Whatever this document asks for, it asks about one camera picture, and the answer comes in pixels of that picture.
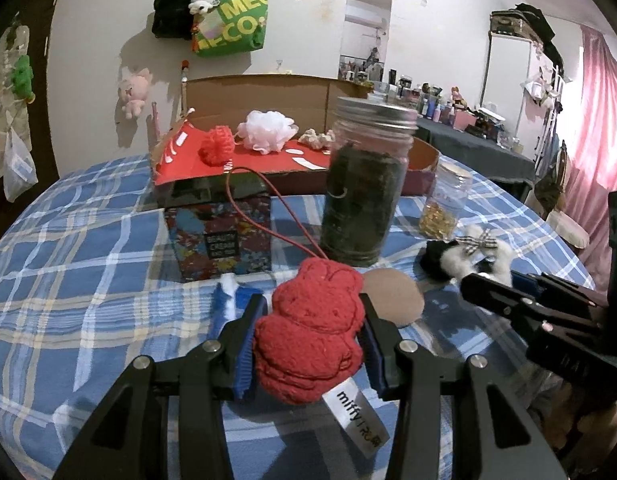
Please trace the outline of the white fluffy bunny scrunchie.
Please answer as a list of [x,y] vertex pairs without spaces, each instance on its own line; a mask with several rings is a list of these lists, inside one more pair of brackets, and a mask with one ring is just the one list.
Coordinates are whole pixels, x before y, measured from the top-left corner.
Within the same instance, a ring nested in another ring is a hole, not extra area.
[[460,282],[470,274],[479,274],[505,286],[513,284],[511,263],[516,254],[506,242],[482,226],[466,226],[440,257],[441,269]]

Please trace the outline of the black fluffy scrunchie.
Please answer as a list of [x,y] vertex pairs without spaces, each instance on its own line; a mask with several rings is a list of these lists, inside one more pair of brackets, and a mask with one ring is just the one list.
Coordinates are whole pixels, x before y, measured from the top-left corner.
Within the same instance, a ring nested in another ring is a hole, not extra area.
[[442,268],[441,258],[444,252],[457,245],[456,240],[451,240],[450,242],[429,240],[419,260],[420,268],[427,278],[430,278],[435,283],[446,283],[452,279],[452,275]]

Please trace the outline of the tan round sponge puff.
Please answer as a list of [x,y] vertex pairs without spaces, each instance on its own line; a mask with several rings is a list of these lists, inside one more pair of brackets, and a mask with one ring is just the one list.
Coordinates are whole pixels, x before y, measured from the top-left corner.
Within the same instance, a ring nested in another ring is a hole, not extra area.
[[398,328],[418,321],[425,310],[425,298],[417,283],[395,269],[374,269],[364,274],[363,292],[374,305],[379,318]]

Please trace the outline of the red knitted bunny pouch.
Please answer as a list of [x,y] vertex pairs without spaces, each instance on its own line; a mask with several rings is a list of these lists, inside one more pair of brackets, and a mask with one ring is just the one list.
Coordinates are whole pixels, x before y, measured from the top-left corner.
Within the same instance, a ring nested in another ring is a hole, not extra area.
[[232,196],[230,184],[225,186],[239,217],[308,255],[295,277],[274,290],[269,314],[255,323],[258,381],[287,404],[324,401],[359,451],[373,457],[389,434],[354,380],[363,364],[356,339],[365,320],[362,274],[329,259],[305,226],[300,230],[308,246],[251,219]]

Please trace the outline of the red foam net sleeve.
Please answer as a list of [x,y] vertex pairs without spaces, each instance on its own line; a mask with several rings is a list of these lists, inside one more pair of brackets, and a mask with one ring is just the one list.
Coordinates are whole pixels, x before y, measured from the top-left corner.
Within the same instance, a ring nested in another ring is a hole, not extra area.
[[208,166],[224,166],[235,153],[235,138],[228,126],[217,126],[201,135],[198,154]]

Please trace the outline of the pink curtain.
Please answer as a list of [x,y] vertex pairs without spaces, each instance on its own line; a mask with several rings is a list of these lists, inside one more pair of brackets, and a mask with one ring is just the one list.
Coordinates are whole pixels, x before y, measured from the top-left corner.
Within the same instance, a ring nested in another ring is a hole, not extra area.
[[617,191],[617,60],[593,28],[582,28],[582,46],[581,127],[569,150],[566,212],[589,233],[580,259],[604,292],[611,270],[608,195]]

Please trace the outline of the dark covered side table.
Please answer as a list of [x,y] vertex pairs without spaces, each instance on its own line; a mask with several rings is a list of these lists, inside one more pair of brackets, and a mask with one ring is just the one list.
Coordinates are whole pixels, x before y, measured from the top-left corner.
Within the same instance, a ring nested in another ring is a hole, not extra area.
[[533,162],[492,141],[423,117],[417,119],[416,136],[441,154],[461,162],[487,179],[510,184],[534,184]]

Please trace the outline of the white wardrobe cabinet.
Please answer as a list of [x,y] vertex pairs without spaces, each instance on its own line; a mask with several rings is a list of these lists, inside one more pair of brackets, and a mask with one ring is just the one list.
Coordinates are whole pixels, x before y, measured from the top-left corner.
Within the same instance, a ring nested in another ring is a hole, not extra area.
[[517,10],[493,11],[490,15],[487,68],[481,104],[517,125],[522,109],[522,84],[530,75],[531,55],[542,47],[539,36]]

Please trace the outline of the dark beauty cream box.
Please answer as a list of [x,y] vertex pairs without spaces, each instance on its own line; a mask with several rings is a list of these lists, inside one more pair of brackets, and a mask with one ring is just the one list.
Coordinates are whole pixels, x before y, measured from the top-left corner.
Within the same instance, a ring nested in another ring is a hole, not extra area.
[[209,203],[164,210],[183,280],[272,270],[272,237],[256,227],[270,226],[270,197],[251,196],[240,200],[238,206],[236,210],[230,203]]

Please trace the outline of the large glass jar dark contents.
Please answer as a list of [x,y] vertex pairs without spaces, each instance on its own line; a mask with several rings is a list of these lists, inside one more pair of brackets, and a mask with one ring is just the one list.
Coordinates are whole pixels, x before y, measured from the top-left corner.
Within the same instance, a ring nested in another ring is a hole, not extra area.
[[416,127],[411,108],[338,100],[319,242],[328,258],[358,268],[377,262],[402,194]]

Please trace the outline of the plastic bag on door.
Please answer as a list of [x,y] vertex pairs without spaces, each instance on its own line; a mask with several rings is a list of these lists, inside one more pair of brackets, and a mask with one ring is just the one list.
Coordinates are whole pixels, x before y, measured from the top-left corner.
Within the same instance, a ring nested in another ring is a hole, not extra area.
[[14,203],[38,183],[33,157],[20,136],[10,129],[4,151],[4,193]]

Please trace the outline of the white mesh bath pouf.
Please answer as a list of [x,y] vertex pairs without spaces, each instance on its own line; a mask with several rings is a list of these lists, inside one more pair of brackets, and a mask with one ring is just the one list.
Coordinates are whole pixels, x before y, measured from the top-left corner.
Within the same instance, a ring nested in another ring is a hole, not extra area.
[[247,150],[268,155],[281,152],[298,131],[294,120],[277,110],[252,110],[238,125],[237,136]]

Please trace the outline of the green plush on door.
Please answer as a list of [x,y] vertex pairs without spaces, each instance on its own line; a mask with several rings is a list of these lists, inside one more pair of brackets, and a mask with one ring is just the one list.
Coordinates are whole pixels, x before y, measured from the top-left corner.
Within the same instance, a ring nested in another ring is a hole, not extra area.
[[35,101],[33,91],[34,73],[31,66],[31,59],[27,54],[21,55],[14,64],[12,72],[12,90],[21,100],[31,104]]

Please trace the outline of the green tote bag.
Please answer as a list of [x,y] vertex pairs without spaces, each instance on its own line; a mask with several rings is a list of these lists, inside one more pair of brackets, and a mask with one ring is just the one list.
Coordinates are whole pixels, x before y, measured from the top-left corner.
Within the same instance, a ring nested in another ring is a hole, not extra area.
[[267,17],[268,0],[220,0],[208,14],[194,15],[192,50],[199,58],[261,50]]

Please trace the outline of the pink plush on wall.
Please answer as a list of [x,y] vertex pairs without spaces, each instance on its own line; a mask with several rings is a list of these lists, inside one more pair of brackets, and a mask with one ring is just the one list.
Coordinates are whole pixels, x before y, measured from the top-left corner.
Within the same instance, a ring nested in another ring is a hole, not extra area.
[[152,85],[152,73],[148,68],[130,74],[118,85],[121,110],[127,120],[137,119],[146,105]]

